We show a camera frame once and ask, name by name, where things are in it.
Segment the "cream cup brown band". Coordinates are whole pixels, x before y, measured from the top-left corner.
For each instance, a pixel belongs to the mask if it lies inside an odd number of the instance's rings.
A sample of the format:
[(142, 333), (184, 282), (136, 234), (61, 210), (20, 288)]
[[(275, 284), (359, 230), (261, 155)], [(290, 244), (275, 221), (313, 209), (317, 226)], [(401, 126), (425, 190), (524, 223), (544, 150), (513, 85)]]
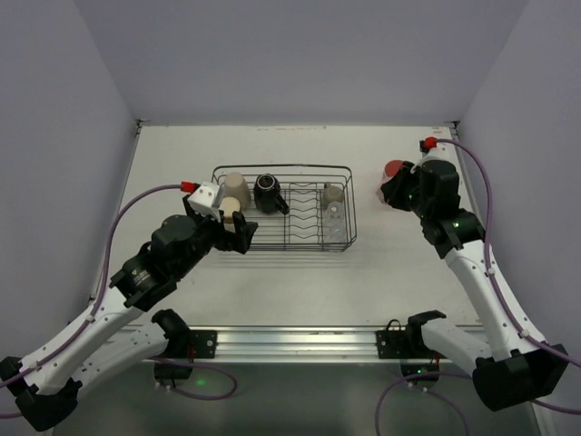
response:
[(227, 224), (233, 223), (233, 214), (241, 211), (240, 201), (231, 196), (222, 198), (219, 210), (222, 212), (223, 221)]

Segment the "salmon pink plastic cup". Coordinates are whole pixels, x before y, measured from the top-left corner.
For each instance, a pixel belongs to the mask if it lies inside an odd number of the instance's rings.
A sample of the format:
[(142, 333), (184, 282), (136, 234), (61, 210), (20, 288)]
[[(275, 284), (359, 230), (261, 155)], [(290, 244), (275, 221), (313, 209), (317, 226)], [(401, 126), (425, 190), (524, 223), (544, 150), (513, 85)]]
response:
[(387, 203), (387, 201), (385, 200), (385, 196), (382, 192), (383, 185), (393, 179), (393, 177), (398, 173), (402, 165), (403, 165), (402, 160), (391, 160), (385, 164), (377, 189), (377, 196), (382, 204)]

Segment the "black mug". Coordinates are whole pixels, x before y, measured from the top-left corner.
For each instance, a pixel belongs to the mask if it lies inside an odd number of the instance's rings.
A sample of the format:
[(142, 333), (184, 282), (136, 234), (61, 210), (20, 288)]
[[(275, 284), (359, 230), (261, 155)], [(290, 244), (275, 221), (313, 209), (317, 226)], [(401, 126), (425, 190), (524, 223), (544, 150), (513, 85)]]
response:
[(258, 176), (253, 187), (253, 195), (256, 208), (261, 213), (287, 215), (290, 212), (290, 207), (281, 194), (278, 179), (270, 173)]

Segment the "beige tall cup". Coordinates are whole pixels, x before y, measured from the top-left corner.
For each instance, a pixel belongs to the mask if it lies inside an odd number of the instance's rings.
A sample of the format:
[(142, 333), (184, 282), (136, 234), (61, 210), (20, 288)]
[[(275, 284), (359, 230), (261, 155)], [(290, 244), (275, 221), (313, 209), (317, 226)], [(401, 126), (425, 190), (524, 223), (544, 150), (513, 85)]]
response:
[(250, 188), (246, 182), (246, 179), (241, 173), (228, 173), (225, 176), (223, 187), (225, 196), (235, 198), (240, 203), (242, 209), (246, 209), (250, 206)]

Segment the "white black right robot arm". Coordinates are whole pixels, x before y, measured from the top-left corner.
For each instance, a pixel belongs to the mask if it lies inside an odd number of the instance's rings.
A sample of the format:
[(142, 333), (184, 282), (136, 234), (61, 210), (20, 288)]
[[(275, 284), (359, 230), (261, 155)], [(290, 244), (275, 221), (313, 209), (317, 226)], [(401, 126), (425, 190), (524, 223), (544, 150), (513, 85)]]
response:
[(545, 341), (485, 253), (484, 227), (460, 205), (455, 165), (404, 161), (380, 190), (389, 206), (419, 218), (424, 238), (462, 285), (487, 337), (479, 341), (444, 313), (429, 311), (409, 317), (410, 348), (453, 361), (492, 411), (551, 394), (568, 365), (566, 350)]

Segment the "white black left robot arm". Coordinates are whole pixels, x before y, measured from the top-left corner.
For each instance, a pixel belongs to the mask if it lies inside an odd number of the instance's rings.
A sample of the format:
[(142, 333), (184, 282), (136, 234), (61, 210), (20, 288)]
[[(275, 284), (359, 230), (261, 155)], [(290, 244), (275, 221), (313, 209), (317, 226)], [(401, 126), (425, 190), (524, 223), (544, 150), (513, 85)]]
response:
[(211, 250), (245, 254), (258, 230), (243, 213), (231, 215), (183, 199), (186, 213), (166, 218), (149, 242), (113, 275), (108, 289), (51, 341), (25, 357), (1, 361), (1, 384), (19, 416), (36, 431), (64, 421), (89, 386), (144, 359), (180, 350), (189, 329), (173, 310), (157, 312), (125, 341), (110, 339), (174, 292), (178, 282)]

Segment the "clear glass lower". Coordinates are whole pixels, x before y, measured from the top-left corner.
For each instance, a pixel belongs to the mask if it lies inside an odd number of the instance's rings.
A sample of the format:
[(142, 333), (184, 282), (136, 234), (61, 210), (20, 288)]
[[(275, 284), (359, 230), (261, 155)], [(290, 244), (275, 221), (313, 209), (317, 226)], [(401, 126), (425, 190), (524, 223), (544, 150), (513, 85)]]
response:
[(342, 224), (335, 223), (323, 228), (325, 244), (344, 244), (347, 241), (346, 229)]

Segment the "grey beige small mug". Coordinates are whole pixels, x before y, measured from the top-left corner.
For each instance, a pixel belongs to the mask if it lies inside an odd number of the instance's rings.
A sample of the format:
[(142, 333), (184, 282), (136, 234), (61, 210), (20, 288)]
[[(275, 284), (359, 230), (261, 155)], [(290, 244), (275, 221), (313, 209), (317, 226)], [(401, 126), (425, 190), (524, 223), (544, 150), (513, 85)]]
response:
[(343, 203), (344, 192), (340, 186), (325, 183), (321, 194), (321, 208), (327, 209), (332, 203)]

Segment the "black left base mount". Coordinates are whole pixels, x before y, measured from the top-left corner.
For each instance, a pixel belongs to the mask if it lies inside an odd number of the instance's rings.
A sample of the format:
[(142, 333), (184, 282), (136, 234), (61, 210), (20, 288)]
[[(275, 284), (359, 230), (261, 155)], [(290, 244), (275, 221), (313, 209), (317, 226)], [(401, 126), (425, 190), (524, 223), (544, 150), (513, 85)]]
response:
[[(213, 359), (216, 349), (217, 332), (212, 330), (189, 330), (171, 338), (160, 358), (186, 360), (194, 363), (200, 359)], [(192, 368), (156, 362), (153, 377), (156, 381), (175, 386), (185, 382), (192, 375)]]

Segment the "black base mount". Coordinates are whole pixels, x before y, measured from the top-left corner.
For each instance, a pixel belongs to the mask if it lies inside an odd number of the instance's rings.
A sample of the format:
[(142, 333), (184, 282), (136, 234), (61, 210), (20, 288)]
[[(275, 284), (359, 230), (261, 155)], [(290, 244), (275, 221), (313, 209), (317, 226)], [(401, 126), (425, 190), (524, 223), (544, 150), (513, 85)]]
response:
[[(213, 359), (216, 349), (217, 332), (212, 330), (189, 330), (171, 338), (160, 358), (186, 360), (194, 363), (200, 359)], [(156, 381), (175, 386), (185, 382), (192, 375), (192, 368), (156, 362), (153, 377)]]
[(375, 332), (378, 357), (398, 361), (402, 376), (439, 371), (441, 355), (428, 349), (415, 334), (399, 320), (390, 320), (385, 328)]

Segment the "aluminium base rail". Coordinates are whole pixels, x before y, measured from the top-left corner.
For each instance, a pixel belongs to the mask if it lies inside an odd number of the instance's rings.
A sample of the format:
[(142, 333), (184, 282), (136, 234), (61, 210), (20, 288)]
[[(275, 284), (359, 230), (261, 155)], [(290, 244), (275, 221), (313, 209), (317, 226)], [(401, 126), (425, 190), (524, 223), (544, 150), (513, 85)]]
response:
[(213, 363), (376, 363), (379, 326), (193, 326), (217, 332)]

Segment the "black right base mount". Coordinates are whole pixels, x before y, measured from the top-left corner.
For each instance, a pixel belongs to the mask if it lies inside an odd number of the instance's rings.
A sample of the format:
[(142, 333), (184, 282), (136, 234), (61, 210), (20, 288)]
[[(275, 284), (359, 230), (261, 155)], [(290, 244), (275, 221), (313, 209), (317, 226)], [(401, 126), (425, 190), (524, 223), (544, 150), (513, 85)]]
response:
[(402, 376), (439, 371), (441, 355), (428, 349), (415, 334), (399, 320), (390, 320), (385, 328), (375, 332), (378, 357), (398, 361)]

